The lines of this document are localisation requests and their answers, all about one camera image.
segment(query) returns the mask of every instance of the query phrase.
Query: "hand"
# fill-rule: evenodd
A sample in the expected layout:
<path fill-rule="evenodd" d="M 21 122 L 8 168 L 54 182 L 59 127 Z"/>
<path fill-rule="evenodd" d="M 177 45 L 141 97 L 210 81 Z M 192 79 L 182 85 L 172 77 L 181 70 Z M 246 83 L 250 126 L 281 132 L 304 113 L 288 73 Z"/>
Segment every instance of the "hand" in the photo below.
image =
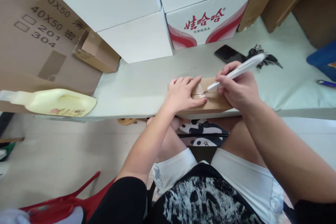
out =
<path fill-rule="evenodd" d="M 217 74 L 216 81 L 222 85 L 218 88 L 218 93 L 224 94 L 235 109 L 243 112 L 251 105 L 261 103 L 262 101 L 259 97 L 257 83 L 252 72 L 243 73 L 234 80 L 225 76 L 240 65 L 239 61 L 227 64 Z"/>
<path fill-rule="evenodd" d="M 168 92 L 164 101 L 175 114 L 181 110 L 187 110 L 193 107 L 202 106 L 207 102 L 206 98 L 194 100 L 191 98 L 191 91 L 201 81 L 201 76 L 195 79 L 192 77 L 180 77 L 172 80 L 168 85 Z"/>

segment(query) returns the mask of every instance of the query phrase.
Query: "clear tape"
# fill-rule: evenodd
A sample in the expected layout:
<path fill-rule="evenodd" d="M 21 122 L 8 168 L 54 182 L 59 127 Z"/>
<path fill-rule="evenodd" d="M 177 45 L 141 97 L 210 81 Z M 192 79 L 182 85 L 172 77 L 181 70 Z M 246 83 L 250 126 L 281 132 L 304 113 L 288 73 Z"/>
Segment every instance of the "clear tape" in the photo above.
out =
<path fill-rule="evenodd" d="M 196 86 L 196 93 L 198 94 L 200 98 L 206 97 L 204 94 L 203 88 L 201 86 L 201 83 L 198 83 L 198 85 Z"/>

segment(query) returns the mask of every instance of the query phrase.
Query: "yellow plastic bottle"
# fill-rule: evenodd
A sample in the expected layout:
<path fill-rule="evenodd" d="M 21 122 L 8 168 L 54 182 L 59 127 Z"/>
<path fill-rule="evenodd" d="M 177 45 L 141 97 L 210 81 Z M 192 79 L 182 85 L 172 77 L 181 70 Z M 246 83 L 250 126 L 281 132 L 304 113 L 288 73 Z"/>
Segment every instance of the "yellow plastic bottle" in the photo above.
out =
<path fill-rule="evenodd" d="M 27 110 L 52 116 L 82 117 L 97 104 L 93 97 L 66 89 L 51 89 L 34 93 L 0 91 L 0 100 L 24 105 Z"/>

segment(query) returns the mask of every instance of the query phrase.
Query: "forearm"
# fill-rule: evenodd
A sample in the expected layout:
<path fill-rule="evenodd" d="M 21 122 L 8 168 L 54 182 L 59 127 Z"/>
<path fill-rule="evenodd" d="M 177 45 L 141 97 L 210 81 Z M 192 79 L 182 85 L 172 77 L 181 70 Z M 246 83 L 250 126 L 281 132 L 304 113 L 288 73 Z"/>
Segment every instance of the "forearm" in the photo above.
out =
<path fill-rule="evenodd" d="M 291 201 L 336 201 L 336 173 L 266 104 L 242 112 L 266 166 Z"/>
<path fill-rule="evenodd" d="M 147 184 L 148 174 L 174 116 L 174 112 L 165 104 L 160 108 L 153 121 L 134 143 L 116 180 L 132 176 Z"/>

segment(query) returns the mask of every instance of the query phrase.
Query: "shorts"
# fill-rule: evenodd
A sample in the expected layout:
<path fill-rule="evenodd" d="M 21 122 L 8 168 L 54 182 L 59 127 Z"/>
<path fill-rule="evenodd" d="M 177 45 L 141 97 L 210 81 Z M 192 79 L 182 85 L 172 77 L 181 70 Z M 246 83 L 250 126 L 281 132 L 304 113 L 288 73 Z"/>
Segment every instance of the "shorts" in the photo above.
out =
<path fill-rule="evenodd" d="M 155 163 L 152 170 L 158 196 L 171 189 L 195 165 L 196 159 L 189 148 L 168 160 Z M 279 222 L 284 192 L 268 169 L 220 148 L 217 149 L 211 166 L 242 195 L 263 222 Z"/>

